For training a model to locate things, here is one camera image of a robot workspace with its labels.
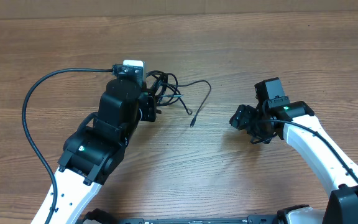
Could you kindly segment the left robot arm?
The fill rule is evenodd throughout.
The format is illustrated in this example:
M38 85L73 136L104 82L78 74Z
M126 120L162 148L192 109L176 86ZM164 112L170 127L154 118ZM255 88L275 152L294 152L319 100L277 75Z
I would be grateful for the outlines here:
M33 223L75 223L122 162L139 121L155 119L155 100L145 82L108 82L99 110L65 141L54 173L57 189L48 191Z

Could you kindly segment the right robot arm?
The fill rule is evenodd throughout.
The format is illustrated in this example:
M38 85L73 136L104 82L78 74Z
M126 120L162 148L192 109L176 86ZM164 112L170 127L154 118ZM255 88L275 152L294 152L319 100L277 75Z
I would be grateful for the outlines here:
M275 137L284 140L308 164L329 200L324 210L294 205L274 215L248 216L246 223L358 223L358 165L304 101L290 101L279 78L258 82L254 88L257 106L239 105L231 126L246 131L251 144L268 144Z

